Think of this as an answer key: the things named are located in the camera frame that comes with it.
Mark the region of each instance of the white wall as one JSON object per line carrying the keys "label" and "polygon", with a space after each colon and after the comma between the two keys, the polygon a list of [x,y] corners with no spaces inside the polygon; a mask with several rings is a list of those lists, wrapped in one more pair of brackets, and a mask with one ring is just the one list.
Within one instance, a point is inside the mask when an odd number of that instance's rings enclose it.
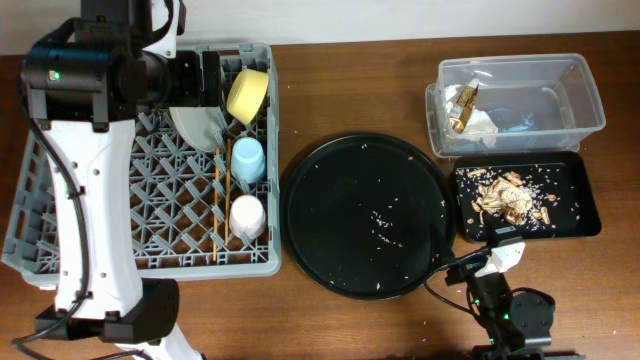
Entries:
{"label": "white wall", "polygon": [[[639,0],[184,0],[183,42],[326,43],[640,29]],[[0,54],[25,53],[79,0],[0,0]]]}

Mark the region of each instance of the black round tray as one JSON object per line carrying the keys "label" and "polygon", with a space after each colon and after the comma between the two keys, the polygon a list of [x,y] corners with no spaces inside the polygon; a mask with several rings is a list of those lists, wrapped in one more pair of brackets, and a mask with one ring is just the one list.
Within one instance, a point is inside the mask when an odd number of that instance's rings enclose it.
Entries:
{"label": "black round tray", "polygon": [[357,299],[386,299],[420,286],[431,239],[451,246],[455,208],[440,169],[393,137],[357,134],[302,160],[282,194],[281,233],[318,284]]}

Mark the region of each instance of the yellow cup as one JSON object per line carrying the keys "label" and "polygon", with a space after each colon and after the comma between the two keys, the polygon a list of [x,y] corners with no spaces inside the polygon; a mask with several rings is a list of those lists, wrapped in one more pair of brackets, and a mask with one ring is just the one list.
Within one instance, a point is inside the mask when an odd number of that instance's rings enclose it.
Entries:
{"label": "yellow cup", "polygon": [[269,75],[245,69],[238,74],[227,99],[227,111],[248,125],[256,116],[269,86]]}

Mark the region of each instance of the clear plastic storage box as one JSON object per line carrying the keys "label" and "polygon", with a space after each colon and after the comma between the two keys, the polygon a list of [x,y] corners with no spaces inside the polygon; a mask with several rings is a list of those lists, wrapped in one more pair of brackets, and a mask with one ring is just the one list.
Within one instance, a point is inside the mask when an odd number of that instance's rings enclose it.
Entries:
{"label": "clear plastic storage box", "polygon": [[[498,128],[494,134],[458,134],[449,124],[445,89],[480,81],[475,107]],[[445,60],[426,90],[427,124],[436,156],[544,150],[577,151],[604,128],[600,95],[578,54]]]}

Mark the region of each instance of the plastic container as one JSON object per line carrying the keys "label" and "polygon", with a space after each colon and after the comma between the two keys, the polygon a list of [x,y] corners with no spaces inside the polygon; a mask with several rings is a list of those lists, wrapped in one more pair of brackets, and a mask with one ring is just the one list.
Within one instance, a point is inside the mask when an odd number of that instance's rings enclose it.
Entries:
{"label": "plastic container", "polygon": [[[266,231],[255,239],[224,238],[226,194],[213,203],[214,188],[224,194],[228,174],[219,158],[189,146],[171,122],[169,111],[140,116],[131,150],[129,172],[131,242],[138,272],[145,278],[206,280],[269,276],[282,264],[279,225],[278,75],[266,44],[188,46],[178,50],[224,51],[220,64],[224,89],[245,68],[269,74],[269,89],[255,122],[245,127],[234,119],[224,129],[233,140],[258,139],[267,157],[267,176],[255,184],[233,179],[231,201],[243,194],[257,197],[267,215]],[[215,182],[215,168],[221,172]],[[218,217],[218,232],[213,218]],[[213,243],[218,245],[213,260]],[[29,136],[18,180],[2,262],[24,280],[42,288],[58,282],[60,252],[51,175],[42,149]]]}
{"label": "plastic container", "polygon": [[[476,109],[486,111],[497,134],[458,134],[449,125],[444,91],[480,80]],[[600,95],[578,54],[445,60],[438,82],[426,90],[427,124],[436,156],[579,149],[606,124]],[[483,137],[494,137],[489,147]]]}

